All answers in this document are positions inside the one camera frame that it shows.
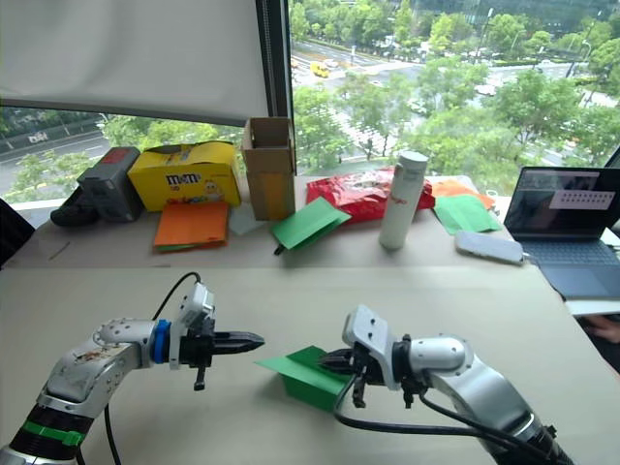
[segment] white roller shade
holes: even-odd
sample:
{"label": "white roller shade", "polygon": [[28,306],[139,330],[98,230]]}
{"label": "white roller shade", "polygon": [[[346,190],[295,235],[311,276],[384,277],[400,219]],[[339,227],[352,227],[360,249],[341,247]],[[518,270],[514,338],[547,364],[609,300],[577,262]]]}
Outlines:
{"label": "white roller shade", "polygon": [[254,0],[0,0],[2,105],[268,116]]}

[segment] blue joint ring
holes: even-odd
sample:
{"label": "blue joint ring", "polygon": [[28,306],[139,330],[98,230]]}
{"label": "blue joint ring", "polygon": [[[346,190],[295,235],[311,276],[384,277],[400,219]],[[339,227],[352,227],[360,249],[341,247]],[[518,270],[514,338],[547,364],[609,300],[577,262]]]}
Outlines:
{"label": "blue joint ring", "polygon": [[153,345],[153,361],[155,363],[164,363],[164,343],[170,327],[171,322],[168,320],[160,320],[155,326],[155,344]]}

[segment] orange paper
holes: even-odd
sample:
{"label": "orange paper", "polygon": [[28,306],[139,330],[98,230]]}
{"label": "orange paper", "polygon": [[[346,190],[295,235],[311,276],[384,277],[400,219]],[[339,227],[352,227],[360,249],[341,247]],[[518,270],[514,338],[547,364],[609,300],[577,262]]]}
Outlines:
{"label": "orange paper", "polygon": [[477,197],[487,210],[493,206],[495,200],[489,196],[484,196],[478,192],[473,191],[465,184],[455,181],[453,179],[447,179],[445,181],[439,181],[433,183],[433,196],[434,197],[453,197],[469,194],[470,196]]}
{"label": "orange paper", "polygon": [[166,205],[153,246],[173,252],[226,245],[228,214],[224,201]]}

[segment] table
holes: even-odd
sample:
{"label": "table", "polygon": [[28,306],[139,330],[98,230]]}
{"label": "table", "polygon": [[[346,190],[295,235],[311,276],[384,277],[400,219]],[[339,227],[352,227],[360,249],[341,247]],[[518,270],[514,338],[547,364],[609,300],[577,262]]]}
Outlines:
{"label": "table", "polygon": [[[287,397],[278,376],[253,363],[310,344],[341,347],[345,316],[359,303],[379,312],[397,335],[466,337],[558,428],[574,460],[617,463],[620,384],[559,296],[532,265],[458,256],[432,213],[417,215],[407,247],[397,253],[378,246],[373,225],[358,225],[312,251],[279,258],[266,231],[234,237],[220,250],[152,256],[150,240],[132,236],[153,234],[155,223],[146,215],[134,225],[101,225],[90,238],[75,233],[52,259],[46,255],[52,239],[37,232],[0,272],[0,442],[11,440],[64,352],[108,319],[149,318],[176,278],[196,269],[216,294],[216,327],[257,332],[266,345],[216,357],[206,392],[192,392],[195,371],[187,368],[157,366],[128,376],[111,401],[124,463],[493,463],[472,439],[347,428]],[[107,249],[115,239],[123,243]],[[174,304],[165,312],[173,318]],[[441,395],[432,398],[448,405]],[[365,411],[349,413],[450,424],[421,404],[405,411],[400,394],[384,388],[370,388],[367,402]],[[83,450],[89,465],[110,463],[101,419]]]}

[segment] white water bottle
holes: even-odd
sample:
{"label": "white water bottle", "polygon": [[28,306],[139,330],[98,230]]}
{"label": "white water bottle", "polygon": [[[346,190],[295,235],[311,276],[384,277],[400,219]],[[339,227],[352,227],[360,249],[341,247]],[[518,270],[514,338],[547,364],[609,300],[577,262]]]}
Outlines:
{"label": "white water bottle", "polygon": [[417,152],[401,152],[398,156],[379,233],[379,242],[387,249],[405,245],[424,187],[427,162],[428,158]]}

